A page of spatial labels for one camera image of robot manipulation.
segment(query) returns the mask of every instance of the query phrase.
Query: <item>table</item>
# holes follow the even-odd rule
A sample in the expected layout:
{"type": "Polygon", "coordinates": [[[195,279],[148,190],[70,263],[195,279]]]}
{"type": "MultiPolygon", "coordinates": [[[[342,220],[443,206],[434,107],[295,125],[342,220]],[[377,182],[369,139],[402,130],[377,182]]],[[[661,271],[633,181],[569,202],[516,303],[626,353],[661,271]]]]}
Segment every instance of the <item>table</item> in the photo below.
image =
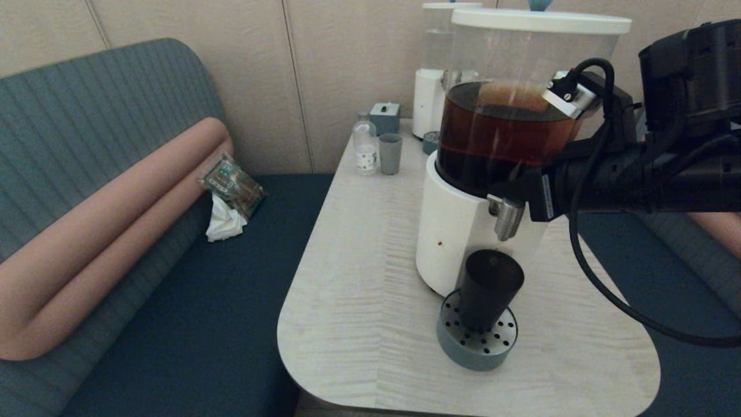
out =
{"type": "Polygon", "coordinates": [[[510,305],[520,333],[506,362],[474,372],[445,355],[435,334],[442,298],[415,267],[427,155],[410,127],[402,121],[397,175],[362,177],[352,142],[345,149],[278,322],[293,379],[346,407],[510,417],[641,413],[659,387],[656,350],[643,326],[587,281],[564,217],[551,222],[523,265],[525,285],[510,305]]]}

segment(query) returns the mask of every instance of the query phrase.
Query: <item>wall seam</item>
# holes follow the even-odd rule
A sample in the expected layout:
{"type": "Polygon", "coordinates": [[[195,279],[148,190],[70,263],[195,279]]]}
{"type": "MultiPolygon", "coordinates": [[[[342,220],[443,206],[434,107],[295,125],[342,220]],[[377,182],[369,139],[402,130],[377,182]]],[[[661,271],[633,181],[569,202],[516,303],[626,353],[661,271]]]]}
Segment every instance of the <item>wall seam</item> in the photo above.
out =
{"type": "Polygon", "coordinates": [[[93,6],[93,0],[85,0],[85,5],[87,6],[87,11],[90,13],[90,17],[93,18],[93,23],[95,23],[95,27],[98,30],[98,35],[100,35],[100,39],[103,41],[103,45],[105,46],[105,49],[110,49],[110,43],[108,42],[108,36],[105,33],[105,29],[100,24],[100,19],[98,19],[98,13],[96,13],[95,6],[93,6]]]}
{"type": "Polygon", "coordinates": [[[304,100],[301,95],[301,82],[299,81],[299,69],[296,65],[296,51],[293,49],[293,34],[290,30],[290,22],[288,18],[288,6],[286,3],[288,0],[281,0],[281,5],[283,6],[283,21],[285,23],[285,32],[288,35],[288,50],[290,51],[290,63],[293,66],[293,78],[296,83],[296,95],[299,98],[299,112],[301,115],[301,126],[304,129],[304,141],[306,144],[306,152],[309,156],[309,166],[311,168],[311,173],[315,174],[316,169],[314,167],[314,157],[313,157],[313,150],[311,149],[311,141],[309,140],[309,131],[306,128],[306,115],[304,112],[304,100]]]}

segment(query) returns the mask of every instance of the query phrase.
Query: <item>crumpled tissue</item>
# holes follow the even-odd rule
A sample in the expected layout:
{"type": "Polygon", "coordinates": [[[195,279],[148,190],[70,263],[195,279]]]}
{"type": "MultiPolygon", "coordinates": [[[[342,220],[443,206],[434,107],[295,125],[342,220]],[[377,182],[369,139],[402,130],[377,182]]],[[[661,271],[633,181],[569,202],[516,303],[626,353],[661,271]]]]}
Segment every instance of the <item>crumpled tissue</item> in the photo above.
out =
{"type": "Polygon", "coordinates": [[[221,199],[212,194],[213,208],[211,209],[211,222],[208,224],[206,236],[209,242],[228,239],[229,237],[242,234],[242,227],[247,221],[239,212],[221,199]]]}

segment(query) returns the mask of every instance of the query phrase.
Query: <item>blue cushion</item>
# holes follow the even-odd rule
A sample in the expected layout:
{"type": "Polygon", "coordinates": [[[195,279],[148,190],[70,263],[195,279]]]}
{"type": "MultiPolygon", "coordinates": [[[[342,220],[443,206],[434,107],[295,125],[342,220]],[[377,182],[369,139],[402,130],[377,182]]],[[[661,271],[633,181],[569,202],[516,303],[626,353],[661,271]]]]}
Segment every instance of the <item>blue cushion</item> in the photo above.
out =
{"type": "Polygon", "coordinates": [[[332,176],[257,180],[269,195],[244,233],[193,244],[63,416],[293,415],[276,326],[332,176]]]}
{"type": "MultiPolygon", "coordinates": [[[[697,335],[741,333],[733,312],[637,217],[580,214],[579,233],[633,308],[697,335]]],[[[648,334],[659,354],[661,383],[641,416],[741,413],[741,349],[697,347],[653,330],[648,334]]]]}

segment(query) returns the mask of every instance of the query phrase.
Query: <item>small gray box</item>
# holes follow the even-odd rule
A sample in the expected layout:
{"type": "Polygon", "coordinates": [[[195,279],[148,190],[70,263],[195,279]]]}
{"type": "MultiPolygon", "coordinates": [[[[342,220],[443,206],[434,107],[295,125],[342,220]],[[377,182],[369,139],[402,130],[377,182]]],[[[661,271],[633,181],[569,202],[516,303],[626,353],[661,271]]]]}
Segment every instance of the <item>small gray box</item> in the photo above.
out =
{"type": "Polygon", "coordinates": [[[370,110],[370,122],[376,126],[376,134],[399,133],[399,103],[376,103],[370,110]]]}

